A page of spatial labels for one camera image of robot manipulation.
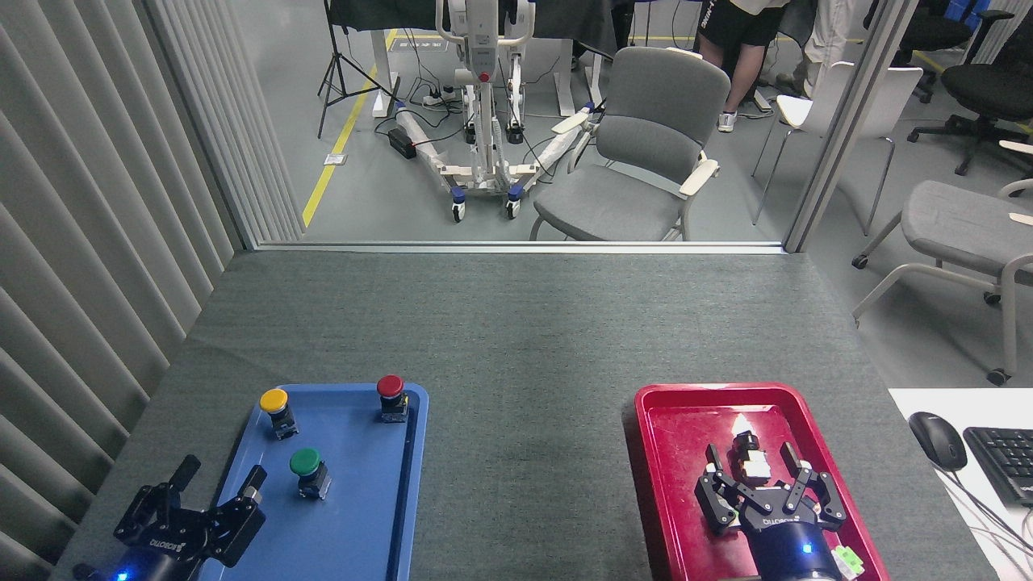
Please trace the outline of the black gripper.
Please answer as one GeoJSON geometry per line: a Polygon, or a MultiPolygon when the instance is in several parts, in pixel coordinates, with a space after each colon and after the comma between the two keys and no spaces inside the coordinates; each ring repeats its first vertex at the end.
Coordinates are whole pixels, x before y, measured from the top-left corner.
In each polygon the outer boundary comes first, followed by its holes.
{"type": "Polygon", "coordinates": [[[742,530],[747,538],[754,565],[763,580],[841,580],[842,574],[831,555],[822,529],[838,532],[847,520],[836,482],[827,471],[816,471],[801,460],[790,442],[783,442],[781,457],[793,484],[783,504],[775,504],[764,515],[753,504],[737,504],[739,492],[746,491],[748,455],[735,453],[731,477],[721,463],[722,455],[708,444],[709,463],[695,486],[705,521],[712,536],[742,530]],[[805,490],[817,496],[814,504],[803,503],[805,490]]]}
{"type": "Polygon", "coordinates": [[[222,565],[240,561],[267,521],[259,504],[268,472],[252,467],[236,496],[211,512],[211,526],[170,525],[181,493],[201,465],[188,454],[167,481],[140,486],[115,526],[115,538],[127,549],[103,580],[191,580],[209,558],[222,565]]]}

